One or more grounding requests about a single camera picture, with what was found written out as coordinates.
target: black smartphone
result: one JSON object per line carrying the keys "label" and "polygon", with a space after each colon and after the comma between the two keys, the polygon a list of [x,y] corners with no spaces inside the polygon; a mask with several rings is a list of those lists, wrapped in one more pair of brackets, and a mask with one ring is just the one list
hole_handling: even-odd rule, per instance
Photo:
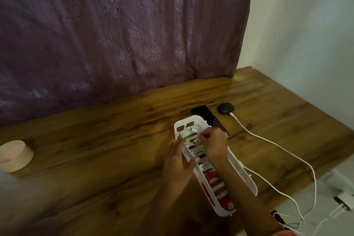
{"label": "black smartphone", "polygon": [[192,115],[201,116],[206,121],[206,123],[208,123],[208,125],[212,127],[219,127],[223,131],[227,132],[228,135],[230,135],[229,132],[225,129],[221,122],[219,122],[219,120],[214,116],[214,114],[209,110],[206,105],[192,108],[190,112],[192,113]]}

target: wooden table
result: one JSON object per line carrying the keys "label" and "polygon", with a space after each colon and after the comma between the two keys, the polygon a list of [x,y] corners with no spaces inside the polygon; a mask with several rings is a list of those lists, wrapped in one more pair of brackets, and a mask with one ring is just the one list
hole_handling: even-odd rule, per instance
{"label": "wooden table", "polygon": [[[0,173],[0,234],[134,235],[156,193],[173,125],[207,105],[247,167],[294,194],[312,179],[300,162],[245,133],[217,106],[231,102],[252,132],[310,162],[322,175],[354,152],[354,132],[250,67],[233,78],[199,79],[0,129],[0,143],[34,151],[24,169]],[[257,176],[272,209],[284,197]],[[217,216],[195,178],[165,222],[167,235],[235,235],[237,215]]]}

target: person's left hand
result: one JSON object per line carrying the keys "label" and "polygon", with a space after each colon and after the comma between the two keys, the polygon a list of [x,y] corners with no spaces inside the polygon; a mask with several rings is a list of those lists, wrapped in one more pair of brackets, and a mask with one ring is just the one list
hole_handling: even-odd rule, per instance
{"label": "person's left hand", "polygon": [[186,139],[179,136],[174,143],[170,144],[162,168],[161,190],[173,200],[177,199],[185,189],[193,175],[193,168],[200,160],[198,157],[193,158],[186,167],[183,166],[182,150],[185,141]]}

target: hand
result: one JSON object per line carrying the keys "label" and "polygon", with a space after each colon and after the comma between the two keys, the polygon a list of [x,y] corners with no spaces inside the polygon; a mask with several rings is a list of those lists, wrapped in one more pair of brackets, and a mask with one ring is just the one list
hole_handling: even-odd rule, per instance
{"label": "hand", "polygon": [[170,198],[176,200],[187,186],[193,175],[193,168],[200,158],[193,158],[187,167],[183,166],[182,150],[186,139],[179,136],[176,142],[170,144],[164,166],[162,168],[161,191],[168,194]]}
{"label": "hand", "polygon": [[211,164],[228,161],[227,136],[219,127],[206,128],[198,135]]}

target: person's right arm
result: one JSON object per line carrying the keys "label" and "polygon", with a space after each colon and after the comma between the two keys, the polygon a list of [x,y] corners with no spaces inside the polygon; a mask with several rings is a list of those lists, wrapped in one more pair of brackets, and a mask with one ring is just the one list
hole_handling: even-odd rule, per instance
{"label": "person's right arm", "polygon": [[200,133],[199,139],[207,158],[225,183],[246,234],[270,236],[283,231],[284,228],[259,202],[229,162],[227,136],[220,128],[209,127]]}

